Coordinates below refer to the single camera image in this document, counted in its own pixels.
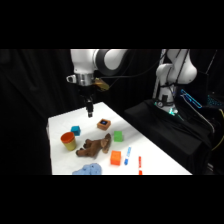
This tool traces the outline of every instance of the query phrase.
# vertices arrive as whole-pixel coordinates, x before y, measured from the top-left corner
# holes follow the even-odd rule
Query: light blue plush toy
[[[86,165],[84,166],[81,170],[79,171],[75,171],[72,173],[72,175],[77,175],[77,176],[81,176],[81,175],[101,175],[102,174],[102,169],[101,166],[97,163],[93,163],[91,165]]]

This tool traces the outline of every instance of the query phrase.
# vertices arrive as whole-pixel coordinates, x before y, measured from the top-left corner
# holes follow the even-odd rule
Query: red marker
[[[142,173],[142,157],[140,156],[139,157],[139,175],[142,176],[143,173]]]

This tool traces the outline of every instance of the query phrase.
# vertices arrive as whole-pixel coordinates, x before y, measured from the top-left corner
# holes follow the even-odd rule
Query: cyan block
[[[81,130],[79,126],[74,126],[71,129],[71,132],[75,134],[75,136],[80,136],[81,135]]]
[[[122,131],[115,131],[114,132],[114,141],[115,142],[123,142]]]

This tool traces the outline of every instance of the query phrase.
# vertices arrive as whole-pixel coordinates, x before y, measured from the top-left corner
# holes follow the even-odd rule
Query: yellow cup
[[[76,149],[76,140],[73,132],[68,132],[62,135],[61,141],[69,151],[73,151]]]

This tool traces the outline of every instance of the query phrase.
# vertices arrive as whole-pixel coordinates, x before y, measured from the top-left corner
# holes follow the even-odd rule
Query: white table
[[[97,123],[102,118],[112,123],[106,132],[97,128]],[[113,138],[114,131],[122,131],[124,141],[112,141],[109,153],[100,151],[96,159],[80,158],[76,151],[67,151],[60,141],[61,136],[69,132],[72,126],[81,128],[81,136],[76,137],[77,149],[83,146],[86,139],[102,139],[107,133]],[[104,103],[94,105],[93,118],[88,118],[86,108],[49,118],[49,138],[53,175],[72,175],[74,171],[92,163],[98,163],[102,167],[103,175],[138,175],[139,156],[142,157],[143,175],[191,175]],[[131,156],[128,166],[125,166],[129,146],[132,147]],[[121,151],[121,166],[110,164],[112,150]]]

